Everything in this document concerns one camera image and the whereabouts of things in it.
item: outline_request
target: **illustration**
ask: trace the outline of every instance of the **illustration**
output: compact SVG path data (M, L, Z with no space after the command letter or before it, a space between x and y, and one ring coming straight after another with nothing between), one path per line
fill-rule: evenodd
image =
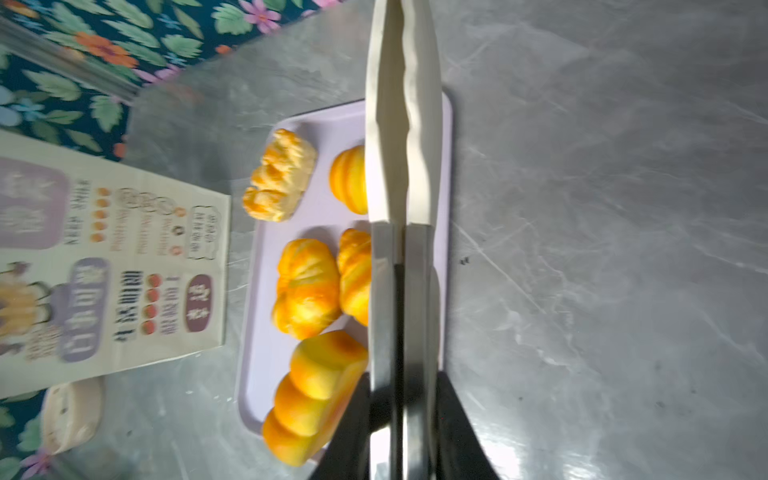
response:
M51 288L43 282L27 283L23 278L29 264L14 262L8 266L9 270L0 273L0 340L24 335L33 326L49 322L53 314L48 303ZM0 349L17 353L19 345L4 343Z

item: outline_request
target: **marble countertop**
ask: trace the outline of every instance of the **marble countertop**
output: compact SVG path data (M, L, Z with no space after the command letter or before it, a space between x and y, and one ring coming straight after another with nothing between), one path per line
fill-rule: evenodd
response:
M499 475L768 470L768 8L433 1L455 106L447 370ZM107 378L90 478L306 478L240 423L271 126L362 97L370 0L144 91L127 164L235 196L226 345Z

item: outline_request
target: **orange flower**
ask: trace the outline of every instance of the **orange flower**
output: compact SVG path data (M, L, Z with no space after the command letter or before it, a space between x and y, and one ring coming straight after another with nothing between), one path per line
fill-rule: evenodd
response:
M127 140L127 135L123 135L120 139L123 142L125 142ZM114 152L114 156L117 158L125 157L125 144L124 143L115 144L112 147L112 151Z
M19 13L25 17L37 18L40 16L36 11L32 10L21 2L17 2L16 0L3 0L2 4L5 5L5 7L11 12Z
M74 39L80 45L86 47L88 51L97 57L103 58L114 65L121 67L134 68L139 65L135 58L131 57L125 48L113 44L111 41L98 35L89 35L79 31Z

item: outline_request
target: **purple label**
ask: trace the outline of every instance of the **purple label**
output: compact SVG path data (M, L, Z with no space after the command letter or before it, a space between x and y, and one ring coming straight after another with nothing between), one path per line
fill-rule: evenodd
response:
M190 280L187 287L187 306L184 309L184 319L190 332L202 332L208 326L213 301L211 285L208 275L197 275Z
M61 239L68 198L63 172L0 157L0 247L53 247Z
M63 361L81 362L98 350L108 289L109 263L105 259L84 258L72 266L58 344Z

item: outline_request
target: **white container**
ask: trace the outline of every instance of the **white container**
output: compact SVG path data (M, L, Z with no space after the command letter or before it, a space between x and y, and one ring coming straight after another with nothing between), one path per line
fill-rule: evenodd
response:
M96 433L103 411L101 377L52 386L43 398L43 448L56 455L86 443Z
M440 366L445 332L445 294L448 279L449 198L451 193L452 108L442 96L442 170L435 227L434 266L440 283ZM357 101L287 118L275 125L295 131L318 152L310 185L293 217L282 223L257 221L253 235L248 307L243 329L237 400L246 428L260 435L263 420L273 407L275 390L288 373L290 357L299 341L281 333L271 320L277 284L277 263L291 240L315 238L323 241L333 255L339 252L344 230L369 230L366 215L357 215L331 193L329 172L336 156L361 145L365 138L365 101ZM367 346L366 328L350 316L342 316L326 331L344 329Z

